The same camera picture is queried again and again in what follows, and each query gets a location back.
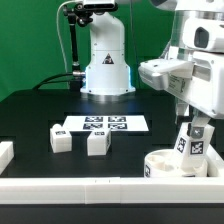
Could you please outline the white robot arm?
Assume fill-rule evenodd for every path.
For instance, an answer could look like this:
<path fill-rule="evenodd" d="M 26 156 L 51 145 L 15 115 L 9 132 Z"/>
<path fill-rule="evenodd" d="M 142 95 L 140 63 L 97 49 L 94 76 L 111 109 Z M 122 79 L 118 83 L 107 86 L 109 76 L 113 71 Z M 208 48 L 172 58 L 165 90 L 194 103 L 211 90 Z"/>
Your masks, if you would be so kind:
<path fill-rule="evenodd" d="M 123 0 L 82 0 L 91 20 L 91 59 L 82 90 L 98 96 L 132 92 L 124 27 L 111 13 Z M 138 66 L 143 83 L 193 106 L 200 119 L 224 119 L 224 0 L 149 0 L 173 11 L 162 56 Z"/>

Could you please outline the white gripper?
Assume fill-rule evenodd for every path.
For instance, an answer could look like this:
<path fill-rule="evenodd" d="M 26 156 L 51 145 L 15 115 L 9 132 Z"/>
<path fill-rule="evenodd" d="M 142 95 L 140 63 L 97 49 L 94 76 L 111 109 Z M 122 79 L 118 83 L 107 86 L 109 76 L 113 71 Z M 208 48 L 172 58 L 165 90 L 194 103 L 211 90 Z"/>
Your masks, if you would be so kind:
<path fill-rule="evenodd" d="M 224 54 L 193 50 L 180 55 L 172 47 L 166 59 L 142 62 L 138 70 L 145 84 L 182 100 L 175 105 L 176 125 L 189 115 L 189 105 L 205 113 L 193 117 L 192 138 L 203 137 L 210 117 L 224 119 Z"/>

